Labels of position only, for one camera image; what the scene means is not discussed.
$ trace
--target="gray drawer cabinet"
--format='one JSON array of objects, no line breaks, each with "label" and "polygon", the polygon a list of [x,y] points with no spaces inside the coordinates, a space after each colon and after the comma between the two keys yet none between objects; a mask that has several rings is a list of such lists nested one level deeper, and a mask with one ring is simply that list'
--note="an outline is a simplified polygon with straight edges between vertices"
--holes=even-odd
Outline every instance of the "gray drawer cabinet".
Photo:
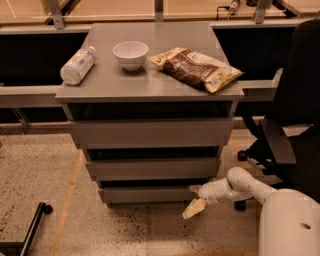
[{"label": "gray drawer cabinet", "polygon": [[[206,40],[193,41],[183,31]],[[168,77],[148,61],[138,72],[125,72],[112,56],[112,47],[125,39],[144,41],[151,52],[191,43],[218,54],[206,23],[94,24],[84,47],[96,48],[96,64],[79,86],[62,84],[56,100],[104,203],[189,201],[194,195],[188,186],[218,172],[242,91],[233,82],[211,95]]]}]

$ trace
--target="bowl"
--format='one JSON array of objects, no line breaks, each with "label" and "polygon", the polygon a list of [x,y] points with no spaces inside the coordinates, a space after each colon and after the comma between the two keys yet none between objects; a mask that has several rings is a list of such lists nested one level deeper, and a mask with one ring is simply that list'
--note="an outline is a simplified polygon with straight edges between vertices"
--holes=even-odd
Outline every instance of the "bowl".
[{"label": "bowl", "polygon": [[138,41],[126,41],[113,47],[113,55],[126,70],[138,70],[146,61],[149,47]]}]

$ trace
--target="concrete floor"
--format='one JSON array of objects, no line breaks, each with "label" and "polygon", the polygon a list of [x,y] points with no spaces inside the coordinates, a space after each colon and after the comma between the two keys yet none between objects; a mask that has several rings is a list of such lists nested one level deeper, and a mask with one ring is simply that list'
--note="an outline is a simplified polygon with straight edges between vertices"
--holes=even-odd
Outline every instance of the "concrete floor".
[{"label": "concrete floor", "polygon": [[[54,211],[40,222],[29,250],[32,256],[256,255],[256,201],[249,200],[244,212],[222,202],[189,220],[181,217],[187,206],[183,203],[108,208],[88,175],[82,152],[64,129],[19,133],[0,130],[0,242],[23,241],[42,201]],[[236,159],[236,152],[253,141],[246,129],[233,131],[219,177],[242,166],[273,182],[264,179],[254,163]]]}]

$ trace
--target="cabinet top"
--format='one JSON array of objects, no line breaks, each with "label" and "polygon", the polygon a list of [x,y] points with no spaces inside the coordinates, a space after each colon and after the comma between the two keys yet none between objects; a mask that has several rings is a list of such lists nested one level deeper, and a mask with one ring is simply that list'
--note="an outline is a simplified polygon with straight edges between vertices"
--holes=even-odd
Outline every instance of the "cabinet top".
[{"label": "cabinet top", "polygon": [[148,102],[236,100],[243,97],[237,81],[210,94],[159,71],[149,60],[135,72],[125,71],[113,56],[123,41],[141,41],[149,56],[184,47],[228,62],[208,22],[94,24],[83,43],[96,48],[95,65],[76,86],[63,83],[56,100],[68,102]]}]

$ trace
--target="black metal stand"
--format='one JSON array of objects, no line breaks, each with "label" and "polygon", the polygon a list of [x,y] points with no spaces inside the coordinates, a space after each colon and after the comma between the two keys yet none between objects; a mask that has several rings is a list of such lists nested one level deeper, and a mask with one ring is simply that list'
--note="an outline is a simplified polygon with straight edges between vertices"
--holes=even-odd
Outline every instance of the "black metal stand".
[{"label": "black metal stand", "polygon": [[51,205],[39,203],[38,209],[33,217],[28,233],[23,242],[2,242],[0,243],[0,253],[5,256],[26,256],[37,231],[42,214],[50,214],[53,211]]}]

